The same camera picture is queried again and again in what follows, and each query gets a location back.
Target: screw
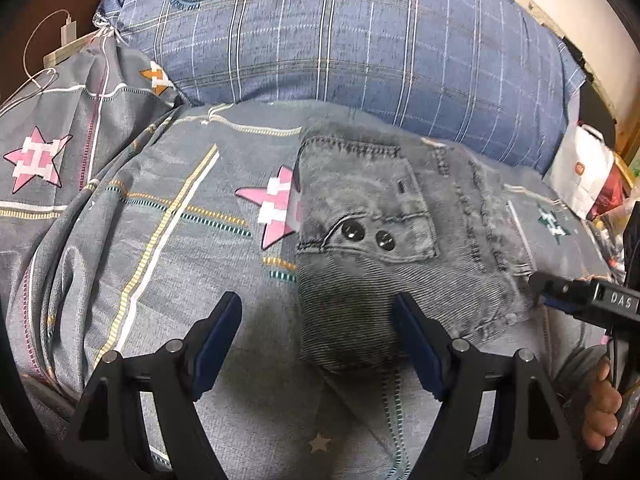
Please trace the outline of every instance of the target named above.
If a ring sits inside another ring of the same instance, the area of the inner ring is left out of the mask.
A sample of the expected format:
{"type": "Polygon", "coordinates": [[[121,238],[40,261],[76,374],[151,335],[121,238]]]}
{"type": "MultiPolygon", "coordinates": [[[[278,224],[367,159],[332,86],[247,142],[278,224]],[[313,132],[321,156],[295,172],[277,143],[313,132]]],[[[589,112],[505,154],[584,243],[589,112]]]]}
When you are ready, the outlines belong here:
{"type": "Polygon", "coordinates": [[[471,345],[465,339],[459,338],[459,339],[454,339],[453,343],[451,343],[451,346],[453,346],[453,348],[458,352],[466,352],[467,350],[469,350],[471,345]]]}
{"type": "Polygon", "coordinates": [[[109,350],[102,356],[102,360],[105,363],[113,363],[118,358],[118,353],[115,350],[109,350]]]}
{"type": "Polygon", "coordinates": [[[529,363],[533,361],[533,359],[535,358],[535,355],[533,355],[533,352],[531,350],[522,348],[518,350],[518,357],[522,359],[524,362],[529,363]]]}
{"type": "Polygon", "coordinates": [[[175,354],[182,349],[182,341],[180,339],[171,339],[164,347],[168,352],[175,354]]]}

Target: pillowcase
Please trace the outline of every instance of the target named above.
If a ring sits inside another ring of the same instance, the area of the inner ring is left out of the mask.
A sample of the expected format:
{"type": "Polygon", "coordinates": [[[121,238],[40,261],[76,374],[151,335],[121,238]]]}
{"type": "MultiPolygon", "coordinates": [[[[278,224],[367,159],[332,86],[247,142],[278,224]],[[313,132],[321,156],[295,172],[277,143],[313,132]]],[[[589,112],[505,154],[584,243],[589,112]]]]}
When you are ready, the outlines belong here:
{"type": "Polygon", "coordinates": [[[584,81],[513,0],[102,0],[193,104],[318,99],[545,173],[584,81]]]}

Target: metal button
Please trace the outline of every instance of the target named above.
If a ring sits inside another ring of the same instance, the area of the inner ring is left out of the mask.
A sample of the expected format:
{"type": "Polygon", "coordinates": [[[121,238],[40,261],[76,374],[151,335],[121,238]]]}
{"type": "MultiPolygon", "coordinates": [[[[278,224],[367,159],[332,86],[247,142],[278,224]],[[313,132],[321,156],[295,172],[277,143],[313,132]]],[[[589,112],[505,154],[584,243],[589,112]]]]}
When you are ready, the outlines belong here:
{"type": "Polygon", "coordinates": [[[533,355],[533,352],[531,350],[522,348],[518,350],[518,357],[522,359],[524,362],[529,363],[533,361],[533,359],[535,358],[535,355],[533,355]]]}
{"type": "Polygon", "coordinates": [[[115,350],[109,350],[102,356],[102,360],[107,364],[113,363],[117,358],[118,353],[115,350]]]}
{"type": "Polygon", "coordinates": [[[396,241],[391,234],[386,231],[378,231],[376,233],[376,241],[378,245],[385,251],[391,251],[396,246],[396,241]]]}
{"type": "Polygon", "coordinates": [[[180,341],[179,339],[171,339],[171,341],[164,345],[164,347],[167,349],[167,351],[175,354],[182,349],[182,341],[180,341]]]}
{"type": "Polygon", "coordinates": [[[471,347],[469,341],[461,338],[454,339],[451,343],[451,346],[453,346],[453,348],[455,348],[458,352],[466,352],[471,347]]]}
{"type": "Polygon", "coordinates": [[[342,234],[347,240],[359,242],[364,238],[364,227],[356,220],[346,220],[342,224],[342,234]]]}

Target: human hand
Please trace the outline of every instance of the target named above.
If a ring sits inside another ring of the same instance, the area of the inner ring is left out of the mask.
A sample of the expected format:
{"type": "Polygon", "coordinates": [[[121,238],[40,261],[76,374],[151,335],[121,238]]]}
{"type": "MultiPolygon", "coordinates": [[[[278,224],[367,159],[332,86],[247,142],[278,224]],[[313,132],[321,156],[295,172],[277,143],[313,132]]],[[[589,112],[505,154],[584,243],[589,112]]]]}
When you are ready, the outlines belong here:
{"type": "Polygon", "coordinates": [[[594,451],[601,450],[605,444],[605,437],[615,433],[618,427],[615,413],[622,405],[622,396],[607,380],[609,368],[609,358],[603,356],[596,365],[591,400],[584,409],[582,439],[594,451]]]}

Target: pink star pattern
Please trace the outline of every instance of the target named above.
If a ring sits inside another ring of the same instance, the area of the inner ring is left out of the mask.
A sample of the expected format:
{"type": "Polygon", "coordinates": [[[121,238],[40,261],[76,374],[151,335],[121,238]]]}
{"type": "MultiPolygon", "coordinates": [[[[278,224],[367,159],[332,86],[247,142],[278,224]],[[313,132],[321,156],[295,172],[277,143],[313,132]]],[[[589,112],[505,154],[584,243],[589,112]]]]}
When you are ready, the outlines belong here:
{"type": "Polygon", "coordinates": [[[293,172],[281,166],[278,176],[272,176],[267,187],[242,187],[240,196],[260,206],[258,224],[264,224],[262,249],[300,229],[300,193],[291,185],[293,172]]]}
{"type": "Polygon", "coordinates": [[[15,166],[12,174],[15,177],[13,192],[19,191],[34,176],[39,176],[54,186],[62,187],[53,159],[71,140],[71,137],[68,135],[62,139],[45,142],[40,130],[35,126],[31,135],[24,139],[21,148],[4,156],[5,160],[15,166]]]}

